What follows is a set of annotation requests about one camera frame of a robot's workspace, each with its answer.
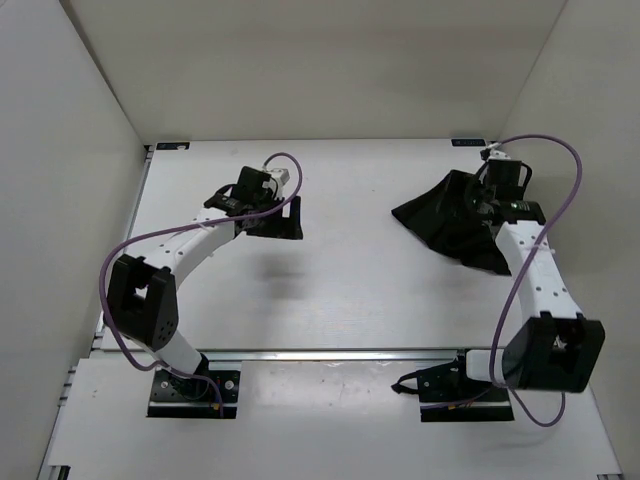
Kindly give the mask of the black pleated skirt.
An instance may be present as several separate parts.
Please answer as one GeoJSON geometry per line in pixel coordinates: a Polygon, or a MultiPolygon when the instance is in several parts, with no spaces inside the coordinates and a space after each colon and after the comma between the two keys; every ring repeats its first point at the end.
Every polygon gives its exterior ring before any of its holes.
{"type": "Polygon", "coordinates": [[[391,210],[391,215],[432,251],[466,267],[511,274],[489,227],[467,209],[471,173],[452,170],[435,187],[391,210]]]}

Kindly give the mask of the aluminium table rail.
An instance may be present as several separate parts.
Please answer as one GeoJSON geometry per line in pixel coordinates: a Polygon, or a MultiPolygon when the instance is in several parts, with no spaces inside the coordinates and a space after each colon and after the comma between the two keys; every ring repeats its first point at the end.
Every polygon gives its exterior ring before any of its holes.
{"type": "Polygon", "coordinates": [[[466,349],[399,350],[209,350],[204,354],[214,362],[342,362],[342,361],[435,361],[453,359],[466,349]]]}

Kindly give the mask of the left blue table label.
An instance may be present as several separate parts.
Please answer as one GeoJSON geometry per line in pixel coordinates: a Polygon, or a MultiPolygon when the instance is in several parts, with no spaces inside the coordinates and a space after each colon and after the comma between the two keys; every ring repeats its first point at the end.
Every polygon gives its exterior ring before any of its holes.
{"type": "Polygon", "coordinates": [[[190,148],[190,142],[159,142],[156,144],[157,151],[184,151],[190,148]]]}

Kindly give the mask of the blue table label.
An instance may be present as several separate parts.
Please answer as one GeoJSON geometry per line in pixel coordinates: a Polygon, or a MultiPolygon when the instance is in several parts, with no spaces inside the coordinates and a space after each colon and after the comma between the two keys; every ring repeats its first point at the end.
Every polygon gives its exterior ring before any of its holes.
{"type": "Polygon", "coordinates": [[[453,138],[453,147],[485,147],[486,141],[481,138],[453,138]]]}
{"type": "Polygon", "coordinates": [[[190,142],[159,142],[156,144],[157,151],[184,151],[190,148],[190,142]]]}

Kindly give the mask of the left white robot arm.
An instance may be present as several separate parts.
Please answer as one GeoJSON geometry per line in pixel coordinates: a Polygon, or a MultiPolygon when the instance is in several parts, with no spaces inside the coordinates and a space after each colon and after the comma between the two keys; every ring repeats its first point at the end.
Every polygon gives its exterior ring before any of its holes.
{"type": "Polygon", "coordinates": [[[133,342],[153,368],[174,375],[188,398],[208,389],[204,356],[179,331],[178,290],[218,249],[241,235],[283,240],[303,237],[297,191],[285,192],[290,173],[268,164],[245,166],[218,189],[187,224],[132,237],[107,256],[99,280],[106,325],[125,355],[133,342]]]}

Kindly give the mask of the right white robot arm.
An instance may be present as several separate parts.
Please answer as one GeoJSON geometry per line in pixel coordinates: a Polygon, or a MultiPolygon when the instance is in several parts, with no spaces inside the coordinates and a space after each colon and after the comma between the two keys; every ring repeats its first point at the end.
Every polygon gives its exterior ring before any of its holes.
{"type": "Polygon", "coordinates": [[[509,301],[521,308],[522,325],[503,348],[470,350],[465,365],[448,376],[449,391],[471,400],[484,384],[514,390],[581,393],[604,343],[598,320],[574,301],[554,259],[539,205],[524,200],[532,170],[492,149],[464,191],[464,201],[489,229],[513,278],[509,301]]]}

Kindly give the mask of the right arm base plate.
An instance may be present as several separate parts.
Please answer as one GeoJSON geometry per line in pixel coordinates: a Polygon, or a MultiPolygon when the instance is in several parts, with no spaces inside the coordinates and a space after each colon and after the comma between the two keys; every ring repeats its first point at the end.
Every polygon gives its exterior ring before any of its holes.
{"type": "Polygon", "coordinates": [[[509,394],[491,382],[466,375],[465,359],[406,373],[391,385],[400,395],[417,396],[422,423],[482,423],[515,420],[509,394]]]}

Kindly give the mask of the right blue table label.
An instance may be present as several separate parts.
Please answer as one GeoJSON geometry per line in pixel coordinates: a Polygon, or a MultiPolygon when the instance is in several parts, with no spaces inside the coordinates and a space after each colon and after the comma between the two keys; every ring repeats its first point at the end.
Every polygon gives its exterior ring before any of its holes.
{"type": "Polygon", "coordinates": [[[453,138],[453,147],[485,147],[486,141],[481,138],[453,138]]]}

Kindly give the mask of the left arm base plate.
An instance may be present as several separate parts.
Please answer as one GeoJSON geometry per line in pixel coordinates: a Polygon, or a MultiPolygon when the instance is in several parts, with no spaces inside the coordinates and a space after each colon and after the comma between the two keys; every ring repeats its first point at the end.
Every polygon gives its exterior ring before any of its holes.
{"type": "Polygon", "coordinates": [[[210,366],[210,378],[216,383],[222,402],[206,381],[180,379],[158,368],[150,389],[149,418],[163,419],[235,419],[239,399],[241,370],[238,365],[216,369],[210,366]]]}

